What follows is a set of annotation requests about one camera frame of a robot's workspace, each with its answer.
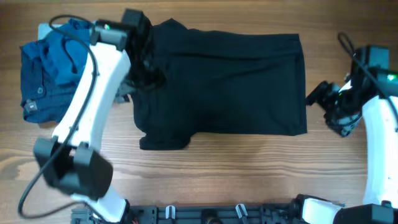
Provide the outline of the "black t-shirt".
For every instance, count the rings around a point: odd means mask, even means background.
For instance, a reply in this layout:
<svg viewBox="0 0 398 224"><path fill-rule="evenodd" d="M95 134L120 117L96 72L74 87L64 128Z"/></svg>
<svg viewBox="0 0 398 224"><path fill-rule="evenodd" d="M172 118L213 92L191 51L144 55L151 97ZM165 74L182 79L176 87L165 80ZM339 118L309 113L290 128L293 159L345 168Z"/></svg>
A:
<svg viewBox="0 0 398 224"><path fill-rule="evenodd" d="M169 19L152 40L160 83L132 94L141 149L183 149L196 133L307 132L298 34L202 31Z"/></svg>

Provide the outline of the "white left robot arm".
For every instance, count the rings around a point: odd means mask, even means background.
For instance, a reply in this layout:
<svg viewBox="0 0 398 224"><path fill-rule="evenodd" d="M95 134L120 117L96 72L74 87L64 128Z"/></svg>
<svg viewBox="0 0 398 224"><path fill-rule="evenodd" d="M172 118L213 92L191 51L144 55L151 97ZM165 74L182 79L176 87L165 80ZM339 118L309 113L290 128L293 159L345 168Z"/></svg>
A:
<svg viewBox="0 0 398 224"><path fill-rule="evenodd" d="M100 154L117 95L151 90L165 78L152 64L152 25L142 11L126 9L119 22L97 20L85 45L88 60L65 116L49 139L39 138L38 177L93 212L96 223L132 223L129 202L112 187L112 165Z"/></svg>

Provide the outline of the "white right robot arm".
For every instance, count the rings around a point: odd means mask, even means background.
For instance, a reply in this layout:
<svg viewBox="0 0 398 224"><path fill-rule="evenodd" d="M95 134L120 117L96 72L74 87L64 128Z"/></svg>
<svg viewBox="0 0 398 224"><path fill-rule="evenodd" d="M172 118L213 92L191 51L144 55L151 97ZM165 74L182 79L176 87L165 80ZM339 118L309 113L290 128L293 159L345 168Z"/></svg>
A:
<svg viewBox="0 0 398 224"><path fill-rule="evenodd" d="M343 137L364 121L368 171L363 203L345 207L301 195L298 219L303 223L397 223L397 72L389 69L386 47L367 45L353 56L345 85L321 82L306 104L318 104L327 126Z"/></svg>

